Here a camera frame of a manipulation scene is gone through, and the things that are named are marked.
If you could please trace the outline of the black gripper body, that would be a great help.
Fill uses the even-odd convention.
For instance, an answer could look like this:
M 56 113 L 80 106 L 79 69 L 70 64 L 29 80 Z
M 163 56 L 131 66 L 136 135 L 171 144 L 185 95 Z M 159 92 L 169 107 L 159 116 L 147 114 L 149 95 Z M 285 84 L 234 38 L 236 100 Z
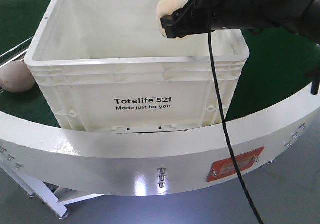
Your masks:
M 236 29 L 235 24 L 224 23 L 224 4 L 227 0 L 192 0 L 184 16 L 186 34 L 203 34 L 215 30 Z

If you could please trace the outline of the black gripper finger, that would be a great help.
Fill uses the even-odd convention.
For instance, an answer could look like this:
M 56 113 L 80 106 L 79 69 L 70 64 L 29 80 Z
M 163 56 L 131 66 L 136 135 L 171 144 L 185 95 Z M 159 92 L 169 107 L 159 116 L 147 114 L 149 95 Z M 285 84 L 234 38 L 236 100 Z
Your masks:
M 184 38 L 198 33 L 197 22 L 192 17 L 194 1 L 188 0 L 182 8 L 175 10 L 171 15 L 160 18 L 167 38 Z

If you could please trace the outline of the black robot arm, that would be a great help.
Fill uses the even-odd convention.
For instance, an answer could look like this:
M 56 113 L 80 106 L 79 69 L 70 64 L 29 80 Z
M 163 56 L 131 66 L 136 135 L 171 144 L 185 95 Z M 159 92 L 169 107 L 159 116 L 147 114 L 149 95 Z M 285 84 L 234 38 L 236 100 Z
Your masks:
M 283 27 L 320 42 L 320 0 L 188 0 L 173 13 L 161 15 L 168 38 L 182 38 L 222 29 Z

